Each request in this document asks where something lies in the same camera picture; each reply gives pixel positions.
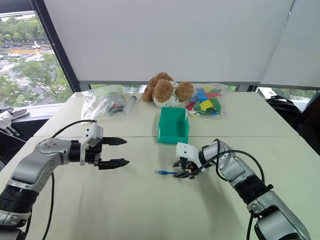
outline table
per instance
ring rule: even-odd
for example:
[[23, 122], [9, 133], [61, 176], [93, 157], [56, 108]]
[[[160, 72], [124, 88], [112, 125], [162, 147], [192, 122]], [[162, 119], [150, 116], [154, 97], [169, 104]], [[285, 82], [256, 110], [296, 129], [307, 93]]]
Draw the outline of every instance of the table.
[[[156, 137], [161, 109], [153, 102], [138, 97], [132, 114], [98, 118], [105, 136]], [[81, 119], [83, 97], [75, 93], [35, 134], [51, 137], [64, 126]], [[228, 115], [224, 117], [189, 117], [190, 137], [241, 137], [241, 136], [298, 136], [298, 133], [281, 118], [256, 92], [232, 92], [225, 96]], [[66, 129], [60, 137], [81, 137], [87, 124]]]
[[[0, 172], [0, 191], [18, 162], [42, 139], [30, 138]], [[157, 143], [156, 137], [125, 139], [127, 144], [104, 146], [101, 154], [104, 160], [126, 158], [130, 163], [124, 167], [98, 170], [70, 163], [56, 168], [47, 240], [245, 239], [249, 221], [246, 205], [212, 168], [194, 180], [156, 175], [154, 170], [172, 170], [176, 146]], [[219, 139], [256, 157], [266, 184], [274, 185], [274, 191], [306, 225], [312, 240], [320, 240], [320, 157], [309, 145], [300, 136]], [[212, 140], [190, 137], [189, 144], [200, 148]], [[259, 176], [254, 163], [241, 157]], [[50, 192], [49, 180], [33, 206], [27, 240], [41, 239], [45, 231]], [[253, 228], [250, 239], [257, 239]]]

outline backpack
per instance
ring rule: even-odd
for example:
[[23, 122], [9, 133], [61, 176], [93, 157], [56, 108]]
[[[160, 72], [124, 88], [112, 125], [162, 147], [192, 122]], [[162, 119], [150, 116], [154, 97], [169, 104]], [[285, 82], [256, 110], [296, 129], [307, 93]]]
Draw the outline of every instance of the backpack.
[[301, 114], [299, 108], [283, 96], [272, 96], [266, 102], [291, 126], [293, 126], [294, 121]]

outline teddy bear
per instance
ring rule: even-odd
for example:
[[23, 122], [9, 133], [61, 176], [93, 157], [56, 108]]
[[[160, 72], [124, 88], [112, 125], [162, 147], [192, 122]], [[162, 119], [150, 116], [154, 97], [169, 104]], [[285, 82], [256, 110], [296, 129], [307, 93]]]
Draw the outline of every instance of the teddy bear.
[[145, 102], [153, 101], [160, 108], [182, 108], [193, 94], [194, 86], [190, 82], [178, 83], [167, 73], [160, 72], [151, 78], [146, 85], [142, 100]]

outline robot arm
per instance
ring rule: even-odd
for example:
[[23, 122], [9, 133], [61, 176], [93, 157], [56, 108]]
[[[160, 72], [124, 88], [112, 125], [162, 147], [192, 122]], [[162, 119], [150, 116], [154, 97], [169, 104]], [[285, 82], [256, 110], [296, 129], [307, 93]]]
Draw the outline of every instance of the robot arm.
[[[220, 141], [220, 153], [229, 150], [232, 148]], [[174, 177], [194, 179], [198, 174], [198, 166], [212, 159], [217, 153], [217, 142], [204, 146], [201, 150], [179, 142], [176, 146], [176, 155], [180, 159], [173, 167], [180, 166], [182, 171]], [[215, 162], [211, 161], [207, 168], [212, 165], [215, 165]], [[311, 240], [303, 223], [278, 195], [271, 191], [272, 185], [266, 186], [234, 152], [221, 154], [218, 168], [247, 205], [249, 213], [257, 218], [254, 230], [260, 240]]]
[[122, 167], [129, 161], [123, 158], [102, 161], [101, 150], [103, 144], [125, 143], [121, 138], [103, 137], [103, 128], [95, 122], [80, 142], [58, 138], [40, 141], [34, 151], [19, 162], [0, 194], [0, 239], [25, 239], [26, 235], [18, 228], [26, 224], [33, 204], [57, 166], [80, 162], [80, 165], [93, 164], [99, 170]]

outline window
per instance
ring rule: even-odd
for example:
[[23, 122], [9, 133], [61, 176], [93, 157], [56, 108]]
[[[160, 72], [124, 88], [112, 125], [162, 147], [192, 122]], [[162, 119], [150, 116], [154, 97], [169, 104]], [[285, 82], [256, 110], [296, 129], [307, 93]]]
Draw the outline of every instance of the window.
[[[90, 84], [91, 89], [101, 88], [105, 87], [107, 84]], [[125, 93], [144, 93], [147, 85], [139, 85], [139, 84], [125, 84], [123, 85], [123, 91]], [[233, 92], [237, 91], [238, 86], [236, 85], [227, 85], [229, 89], [231, 89]]]
[[0, 108], [64, 103], [71, 95], [36, 13], [0, 13]]
[[288, 89], [288, 88], [271, 88], [271, 87], [258, 87], [256, 90], [264, 99], [269, 99], [272, 96], [282, 96], [291, 100], [300, 111], [304, 111], [317, 91], [315, 90], [302, 90], [302, 89]]

